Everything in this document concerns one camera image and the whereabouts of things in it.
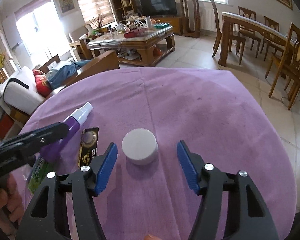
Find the spray bottle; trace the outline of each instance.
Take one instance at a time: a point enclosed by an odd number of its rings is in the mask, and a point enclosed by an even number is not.
[[[69,127],[67,137],[41,148],[40,155],[47,162],[54,163],[58,158],[60,158],[61,150],[80,129],[81,125],[87,120],[87,116],[92,109],[92,105],[89,102],[87,102],[82,107],[75,110],[70,116],[68,116],[63,121],[63,123],[65,123]]]

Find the purple tablecloth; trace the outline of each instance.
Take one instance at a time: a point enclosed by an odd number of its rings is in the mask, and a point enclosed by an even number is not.
[[[246,170],[280,239],[289,233],[296,207],[292,167],[275,129],[231,72],[146,67],[103,72],[47,100],[22,132],[62,122],[87,101],[94,109],[82,128],[100,127],[98,155],[110,142],[118,146],[108,186],[95,199],[108,240],[143,240],[147,234],[188,238],[201,197],[188,188],[178,163],[181,139],[221,171]],[[146,128],[157,138],[159,157],[146,167],[128,162],[121,149],[123,137],[135,128]],[[62,151],[59,175],[78,168],[80,136],[81,130]],[[30,194],[20,169],[14,175],[26,206]],[[73,211],[68,211],[72,227]],[[223,236],[225,215],[224,202],[217,239]]]

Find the black and gold package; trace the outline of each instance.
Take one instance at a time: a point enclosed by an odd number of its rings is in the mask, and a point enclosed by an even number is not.
[[[82,131],[78,166],[89,165],[97,156],[99,127],[84,129]]]

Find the radiator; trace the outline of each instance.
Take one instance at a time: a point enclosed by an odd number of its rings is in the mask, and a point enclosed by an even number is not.
[[[221,13],[219,13],[218,16],[219,16],[220,30],[222,31],[222,15],[221,15]],[[202,30],[217,32],[213,8],[200,7],[200,21],[201,21],[200,27]],[[237,24],[234,24],[233,30],[238,31],[239,26]]]

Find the flat screen tv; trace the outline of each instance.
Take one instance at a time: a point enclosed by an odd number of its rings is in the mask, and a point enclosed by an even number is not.
[[[177,15],[176,0],[136,0],[136,4],[145,16]]]

